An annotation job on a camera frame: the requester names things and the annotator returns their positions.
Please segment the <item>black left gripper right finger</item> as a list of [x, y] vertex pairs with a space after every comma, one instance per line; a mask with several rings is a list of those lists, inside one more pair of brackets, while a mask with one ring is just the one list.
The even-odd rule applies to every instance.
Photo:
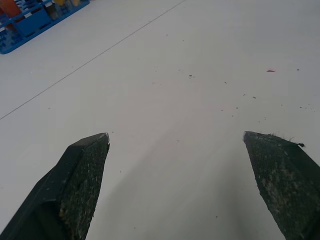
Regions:
[[243, 135], [254, 177], [287, 240], [320, 238], [320, 167], [295, 143], [273, 134]]

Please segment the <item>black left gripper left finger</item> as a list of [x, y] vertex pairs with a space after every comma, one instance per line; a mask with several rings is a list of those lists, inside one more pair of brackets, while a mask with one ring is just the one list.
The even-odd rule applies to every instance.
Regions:
[[100, 195], [110, 138], [71, 144], [33, 187], [0, 234], [2, 240], [84, 240]]

